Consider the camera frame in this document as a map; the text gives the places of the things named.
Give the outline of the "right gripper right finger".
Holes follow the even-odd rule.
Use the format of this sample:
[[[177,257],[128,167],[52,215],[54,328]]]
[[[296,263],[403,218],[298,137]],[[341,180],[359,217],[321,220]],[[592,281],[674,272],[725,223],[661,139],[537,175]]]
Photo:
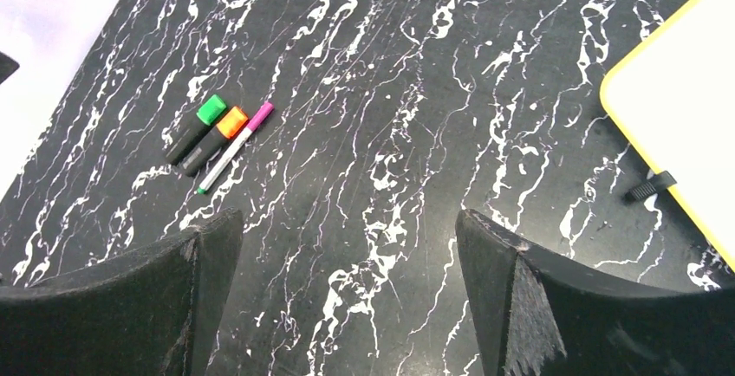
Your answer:
[[[734,291],[679,292],[592,269],[475,210],[455,223],[487,375],[731,375]]]

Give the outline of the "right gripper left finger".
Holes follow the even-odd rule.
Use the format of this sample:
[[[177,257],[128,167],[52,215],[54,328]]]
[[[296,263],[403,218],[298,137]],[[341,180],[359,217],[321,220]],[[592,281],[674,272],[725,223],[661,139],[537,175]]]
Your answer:
[[[204,374],[243,227],[227,209],[102,263],[2,287],[2,374]]]

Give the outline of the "orange black highlighter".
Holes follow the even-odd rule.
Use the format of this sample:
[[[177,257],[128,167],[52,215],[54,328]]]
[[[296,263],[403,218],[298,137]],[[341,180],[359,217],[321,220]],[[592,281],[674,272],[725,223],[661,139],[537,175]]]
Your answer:
[[[191,152],[182,160],[179,168],[187,177],[195,177],[206,162],[227,145],[248,120],[248,115],[240,107],[233,107],[193,147]]]

